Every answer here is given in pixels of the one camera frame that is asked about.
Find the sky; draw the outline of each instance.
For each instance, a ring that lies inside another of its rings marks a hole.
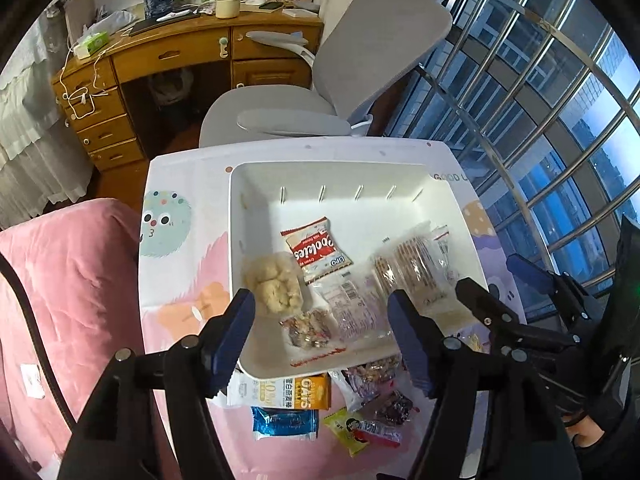
[[[628,97],[638,83],[640,73],[627,55],[620,62],[611,79],[625,97]],[[640,110],[640,104],[636,104],[635,108],[636,111]],[[612,95],[603,91],[582,118],[591,131],[598,135],[619,109]],[[618,167],[626,185],[640,174],[640,135],[628,119],[620,124],[615,133],[604,143],[602,149],[609,160]],[[635,193],[631,202],[635,210],[640,212],[640,192]]]

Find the pink bed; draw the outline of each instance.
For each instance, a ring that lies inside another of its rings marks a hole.
[[[139,232],[140,216],[112,199],[83,202],[0,232],[0,253],[30,298],[76,419],[113,353],[125,346],[143,351]],[[45,397],[26,394],[20,365],[38,361],[20,306],[2,278],[0,357],[0,420],[22,452],[46,468],[62,456],[70,432],[42,374]]]

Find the white plastic bin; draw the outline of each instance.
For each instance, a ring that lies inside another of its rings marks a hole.
[[[478,253],[449,184],[424,166],[380,162],[248,162],[234,168],[229,187],[229,276],[235,294],[242,268],[258,256],[289,251],[280,231],[323,216],[336,245],[355,264],[368,260],[385,238],[430,220],[450,231],[449,261],[486,288]],[[326,306],[312,294],[314,306]],[[462,306],[455,299],[453,308]],[[450,327],[452,332],[462,327]],[[257,379],[322,373],[398,352],[391,338],[362,340],[345,352],[293,367],[298,349],[285,343],[276,319],[256,317],[239,365]]]

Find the metal bolt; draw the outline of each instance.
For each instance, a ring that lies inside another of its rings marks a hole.
[[[520,350],[519,348],[516,348],[513,352],[511,352],[511,357],[513,358],[514,361],[523,363],[524,361],[527,360],[527,353],[524,350]]]
[[[442,343],[449,350],[460,350],[462,348],[462,341],[457,337],[446,337]]]
[[[198,336],[186,335],[180,340],[180,346],[182,346],[182,348],[193,348],[198,344],[198,342]]]
[[[116,352],[116,361],[126,361],[131,357],[131,350],[128,348],[121,348]]]

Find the cartoon tablecloth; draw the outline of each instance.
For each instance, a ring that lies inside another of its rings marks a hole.
[[[505,254],[478,196],[442,142],[379,137],[313,137],[227,144],[155,158],[149,167],[140,234],[140,316],[146,352],[168,349],[198,333],[224,312],[229,298],[227,259],[228,184],[243,162],[336,160],[423,164],[447,180],[464,213],[492,291],[518,313],[524,311]],[[376,472],[405,477],[424,436],[433,402],[415,390],[421,410],[404,430],[398,449],[369,446],[354,458],[329,429],[318,440],[253,439],[248,407],[223,409],[210,403],[220,443],[238,479],[375,478]],[[168,429],[162,393],[156,399]],[[344,401],[334,388],[332,409]],[[486,397],[479,396],[468,460],[462,476],[475,472],[484,431]]]

